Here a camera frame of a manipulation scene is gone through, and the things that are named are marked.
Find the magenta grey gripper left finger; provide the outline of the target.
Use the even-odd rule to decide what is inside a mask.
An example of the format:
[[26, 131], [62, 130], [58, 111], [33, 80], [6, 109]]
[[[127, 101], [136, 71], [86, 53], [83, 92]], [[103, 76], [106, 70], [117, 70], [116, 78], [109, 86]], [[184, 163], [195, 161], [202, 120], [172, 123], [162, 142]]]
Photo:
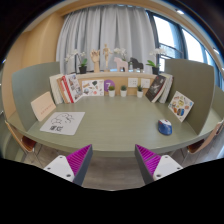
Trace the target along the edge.
[[81, 186], [92, 155], [92, 145], [87, 145], [68, 156], [57, 156], [44, 170]]

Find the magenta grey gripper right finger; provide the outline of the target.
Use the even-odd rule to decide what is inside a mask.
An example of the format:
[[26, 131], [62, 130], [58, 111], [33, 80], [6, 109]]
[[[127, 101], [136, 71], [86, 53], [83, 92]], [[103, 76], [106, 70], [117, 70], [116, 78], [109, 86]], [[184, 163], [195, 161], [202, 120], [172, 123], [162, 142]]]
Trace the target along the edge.
[[169, 155], [160, 156], [149, 149], [135, 145], [135, 157], [145, 184], [152, 183], [182, 169]]

